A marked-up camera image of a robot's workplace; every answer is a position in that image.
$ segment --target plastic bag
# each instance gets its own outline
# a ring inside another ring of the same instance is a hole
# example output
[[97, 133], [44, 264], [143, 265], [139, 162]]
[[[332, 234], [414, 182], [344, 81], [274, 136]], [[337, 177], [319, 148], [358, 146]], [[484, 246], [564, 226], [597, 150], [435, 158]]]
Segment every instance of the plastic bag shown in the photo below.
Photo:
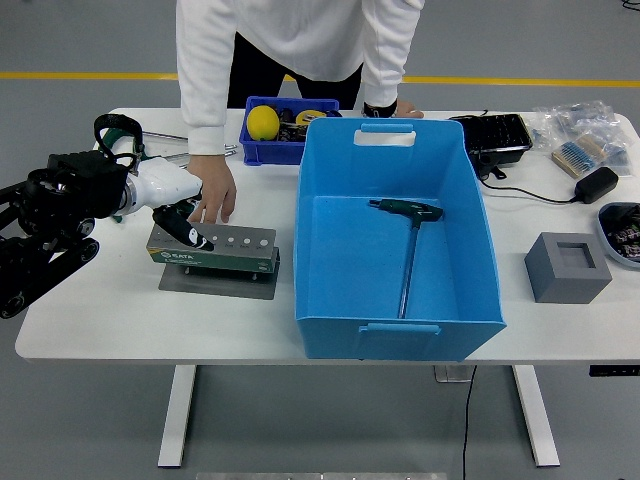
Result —
[[608, 166], [619, 176], [633, 172], [627, 155], [631, 139], [625, 135], [613, 108], [592, 102], [539, 107], [538, 150], [550, 151], [551, 158], [574, 177]]

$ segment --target hand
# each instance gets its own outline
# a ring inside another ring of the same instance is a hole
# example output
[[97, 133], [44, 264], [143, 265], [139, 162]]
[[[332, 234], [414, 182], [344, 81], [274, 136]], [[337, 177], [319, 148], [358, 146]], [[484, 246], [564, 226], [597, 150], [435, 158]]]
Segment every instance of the hand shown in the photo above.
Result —
[[398, 99], [398, 106], [396, 107], [396, 117], [399, 118], [424, 118], [424, 113], [420, 110], [416, 110], [416, 106], [407, 102], [406, 100]]
[[187, 171], [202, 180], [202, 200], [189, 221], [216, 223], [219, 211], [227, 223], [236, 205], [236, 184], [224, 155], [192, 155]]

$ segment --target yellow floor line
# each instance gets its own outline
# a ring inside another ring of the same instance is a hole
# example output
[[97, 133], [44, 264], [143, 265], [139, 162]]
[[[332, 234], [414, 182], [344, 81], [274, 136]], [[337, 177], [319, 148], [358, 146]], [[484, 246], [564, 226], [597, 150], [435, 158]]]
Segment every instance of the yellow floor line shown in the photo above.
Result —
[[[176, 81], [177, 73], [153, 72], [0, 72], [0, 80], [170, 80]], [[286, 81], [293, 81], [289, 76]], [[403, 78], [405, 84], [439, 85], [504, 85], [531, 87], [591, 87], [591, 88], [640, 88], [640, 80], [586, 80], [562, 78], [510, 78], [510, 77], [452, 77], [416, 76]]]

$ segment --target blue plastic bin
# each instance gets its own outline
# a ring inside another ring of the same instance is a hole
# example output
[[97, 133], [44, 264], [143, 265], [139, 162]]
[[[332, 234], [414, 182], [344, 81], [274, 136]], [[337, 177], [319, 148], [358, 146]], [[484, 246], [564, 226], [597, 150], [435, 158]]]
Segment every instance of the blue plastic bin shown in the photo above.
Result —
[[[380, 138], [386, 144], [373, 144]], [[369, 206], [382, 198], [444, 210], [420, 229], [404, 319], [410, 221]], [[502, 330], [493, 244], [460, 124], [314, 120], [300, 167], [294, 283], [309, 358], [461, 361]]]
[[249, 97], [242, 121], [239, 142], [244, 147], [244, 163], [246, 165], [278, 164], [300, 165], [305, 142], [256, 141], [247, 131], [247, 115], [252, 108], [259, 105], [273, 105], [277, 110], [290, 108], [296, 116], [304, 110], [326, 112], [338, 110], [338, 101], [329, 99]]

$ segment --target t-handle hex key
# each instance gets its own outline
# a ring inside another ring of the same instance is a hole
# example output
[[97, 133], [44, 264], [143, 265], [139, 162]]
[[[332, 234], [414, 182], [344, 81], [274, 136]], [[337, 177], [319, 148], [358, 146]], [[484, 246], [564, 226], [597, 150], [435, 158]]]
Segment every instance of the t-handle hex key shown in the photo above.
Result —
[[427, 205], [426, 203], [410, 202], [408, 200], [369, 200], [369, 205], [389, 213], [404, 215], [411, 220], [411, 236], [407, 247], [407, 259], [404, 265], [404, 280], [402, 281], [402, 294], [400, 296], [400, 309], [398, 318], [405, 318], [407, 314], [407, 300], [409, 287], [411, 286], [411, 273], [413, 272], [413, 258], [416, 254], [418, 232], [422, 222], [435, 222], [444, 213], [441, 208]]

